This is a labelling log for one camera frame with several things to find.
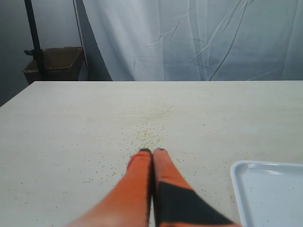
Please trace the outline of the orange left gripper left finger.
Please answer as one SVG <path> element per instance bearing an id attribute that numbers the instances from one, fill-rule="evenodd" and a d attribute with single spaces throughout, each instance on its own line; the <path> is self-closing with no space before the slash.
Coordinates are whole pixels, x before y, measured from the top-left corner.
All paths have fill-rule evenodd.
<path id="1" fill-rule="evenodd" d="M 125 175 L 93 208 L 69 227 L 147 227 L 152 198 L 152 153 L 134 154 Z"/>

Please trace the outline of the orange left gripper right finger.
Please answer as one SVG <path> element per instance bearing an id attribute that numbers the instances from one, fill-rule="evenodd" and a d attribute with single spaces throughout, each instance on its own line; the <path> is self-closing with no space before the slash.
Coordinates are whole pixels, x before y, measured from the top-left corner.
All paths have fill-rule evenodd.
<path id="1" fill-rule="evenodd" d="M 167 150 L 153 153 L 157 227 L 238 227 L 205 202 L 188 184 Z"/>

